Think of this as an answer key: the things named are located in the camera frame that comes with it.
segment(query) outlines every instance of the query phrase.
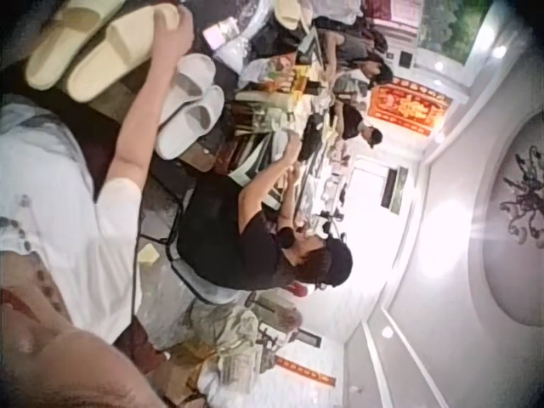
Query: white t-shirt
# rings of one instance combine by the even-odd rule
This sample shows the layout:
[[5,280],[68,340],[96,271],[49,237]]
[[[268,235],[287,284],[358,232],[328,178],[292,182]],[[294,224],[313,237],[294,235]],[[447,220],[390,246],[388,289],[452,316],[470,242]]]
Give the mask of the white t-shirt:
[[[112,179],[93,183],[68,129],[45,110],[10,104],[0,116],[0,251],[36,251],[76,327],[113,343],[130,324],[141,191]],[[136,310],[141,300],[137,274]]]

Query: black t-shirt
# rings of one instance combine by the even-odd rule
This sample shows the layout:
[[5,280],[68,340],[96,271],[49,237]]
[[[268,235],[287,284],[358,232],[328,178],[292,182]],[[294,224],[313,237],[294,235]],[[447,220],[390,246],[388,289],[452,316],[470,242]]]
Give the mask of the black t-shirt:
[[[334,120],[335,112],[334,106],[331,108],[330,112],[331,123]],[[352,105],[343,104],[342,107],[343,115],[343,133],[342,139],[348,140],[356,138],[360,135],[359,125],[363,122],[363,116],[358,110],[356,110]]]
[[217,286],[255,291],[288,285],[294,276],[277,272],[279,262],[287,261],[263,212],[240,234],[240,191],[227,176],[209,173],[199,180],[179,225],[179,255]]

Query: white slipper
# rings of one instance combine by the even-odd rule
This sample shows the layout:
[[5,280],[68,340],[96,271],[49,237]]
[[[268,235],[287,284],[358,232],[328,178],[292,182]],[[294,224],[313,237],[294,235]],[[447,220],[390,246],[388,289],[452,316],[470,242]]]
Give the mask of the white slipper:
[[181,105],[202,98],[213,85],[214,77],[215,64],[207,55],[183,57],[178,62],[178,73],[162,108],[161,123],[169,119]]
[[201,100],[186,105],[162,128],[155,151],[164,160],[172,160],[186,151],[198,138],[215,126],[224,107],[223,89],[213,85]]
[[168,29],[178,26],[178,10],[167,3],[143,7],[113,21],[106,30],[104,41],[68,78],[68,94],[74,100],[88,102],[150,57],[155,10],[163,13]]
[[51,29],[26,66],[28,84],[51,88],[87,41],[110,20],[125,0],[70,0],[55,16]]

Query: framed painting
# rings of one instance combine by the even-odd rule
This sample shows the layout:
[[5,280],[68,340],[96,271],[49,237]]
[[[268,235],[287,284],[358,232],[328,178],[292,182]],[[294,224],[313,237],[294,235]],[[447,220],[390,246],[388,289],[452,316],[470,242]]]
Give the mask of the framed painting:
[[425,0],[417,46],[465,65],[493,0]]

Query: red banner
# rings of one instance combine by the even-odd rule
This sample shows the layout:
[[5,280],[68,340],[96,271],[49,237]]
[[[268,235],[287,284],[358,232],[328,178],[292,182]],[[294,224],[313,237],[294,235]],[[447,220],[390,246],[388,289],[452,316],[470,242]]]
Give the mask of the red banner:
[[368,114],[428,136],[450,108],[451,99],[431,88],[402,78],[372,91]]
[[309,368],[302,367],[297,363],[292,361],[282,359],[281,357],[275,358],[275,363],[277,366],[283,367],[286,370],[296,372],[298,375],[309,378],[310,380],[317,381],[325,385],[330,385],[331,387],[336,387],[337,379],[333,377],[326,376],[325,374],[320,374],[317,371],[310,370]]

